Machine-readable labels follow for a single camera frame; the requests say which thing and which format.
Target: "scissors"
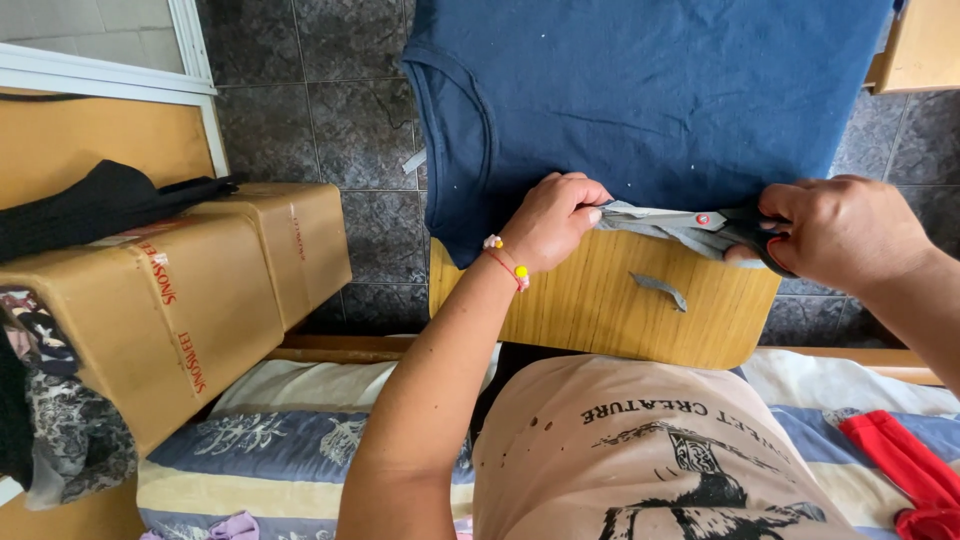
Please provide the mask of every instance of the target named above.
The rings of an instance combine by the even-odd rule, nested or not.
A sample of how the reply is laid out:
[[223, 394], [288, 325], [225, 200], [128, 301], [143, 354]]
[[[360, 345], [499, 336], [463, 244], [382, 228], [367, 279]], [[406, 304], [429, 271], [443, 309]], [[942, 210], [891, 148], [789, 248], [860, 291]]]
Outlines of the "scissors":
[[721, 209], [710, 212], [688, 212], [681, 210], [642, 209], [636, 207], [606, 207], [606, 218], [612, 221], [654, 225], [657, 227], [692, 227], [721, 238], [744, 244], [760, 255], [760, 260], [776, 274], [797, 279], [797, 275], [780, 266], [770, 255], [767, 246], [778, 238], [788, 238], [789, 233], [777, 233], [760, 227], [760, 223], [790, 224], [782, 217], [770, 217], [763, 214], [756, 205], [747, 205], [736, 209]]

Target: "hand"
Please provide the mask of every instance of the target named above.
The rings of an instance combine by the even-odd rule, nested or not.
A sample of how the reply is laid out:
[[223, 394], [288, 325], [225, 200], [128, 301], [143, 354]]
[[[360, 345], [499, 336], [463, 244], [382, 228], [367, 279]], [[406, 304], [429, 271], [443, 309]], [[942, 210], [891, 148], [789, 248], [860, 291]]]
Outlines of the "hand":
[[[768, 248], [780, 265], [853, 295], [937, 252], [895, 187], [859, 176], [772, 184], [760, 195], [759, 208], [793, 222], [784, 228], [790, 237]], [[727, 261], [739, 258], [756, 255], [745, 246], [730, 248]]]
[[553, 173], [527, 193], [503, 228], [503, 250], [531, 274], [551, 270], [600, 221], [600, 209], [593, 205], [612, 199], [607, 189], [583, 173]]

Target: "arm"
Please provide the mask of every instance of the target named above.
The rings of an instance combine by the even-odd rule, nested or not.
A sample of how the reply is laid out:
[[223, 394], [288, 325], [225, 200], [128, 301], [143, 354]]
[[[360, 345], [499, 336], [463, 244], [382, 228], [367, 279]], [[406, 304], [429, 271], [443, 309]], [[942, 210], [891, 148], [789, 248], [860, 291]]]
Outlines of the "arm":
[[[510, 268], [549, 270], [599, 220], [599, 209], [578, 206], [610, 198], [582, 174], [554, 173], [524, 199], [495, 254]], [[454, 460], [516, 288], [507, 269], [481, 255], [397, 365], [350, 464], [337, 538], [453, 538]]]
[[[900, 192], [856, 176], [774, 184], [760, 210], [790, 219], [770, 254], [846, 291], [960, 396], [960, 262], [938, 250]], [[742, 246], [727, 259], [748, 257]]]

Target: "navy blue t-shirt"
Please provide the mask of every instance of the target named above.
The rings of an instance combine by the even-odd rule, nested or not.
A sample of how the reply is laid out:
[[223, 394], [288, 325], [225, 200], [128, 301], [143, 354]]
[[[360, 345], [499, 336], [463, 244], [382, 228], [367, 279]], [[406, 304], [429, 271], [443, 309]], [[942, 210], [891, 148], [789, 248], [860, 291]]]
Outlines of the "navy blue t-shirt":
[[553, 171], [686, 210], [823, 177], [890, 9], [418, 0], [403, 67], [427, 148], [427, 228], [463, 268]]

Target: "dark tile floor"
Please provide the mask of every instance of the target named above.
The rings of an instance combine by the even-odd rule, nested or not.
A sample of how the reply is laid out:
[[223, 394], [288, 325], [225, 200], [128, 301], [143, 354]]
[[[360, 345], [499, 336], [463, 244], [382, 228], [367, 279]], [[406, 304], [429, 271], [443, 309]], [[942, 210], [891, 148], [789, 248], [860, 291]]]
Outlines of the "dark tile floor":
[[[308, 331], [418, 331], [427, 320], [425, 170], [412, 91], [397, 59], [413, 0], [198, 0], [234, 170], [343, 191], [354, 281]], [[896, 184], [934, 241], [960, 256], [960, 92], [857, 100], [831, 174]], [[767, 345], [897, 346], [853, 298], [780, 287]]]

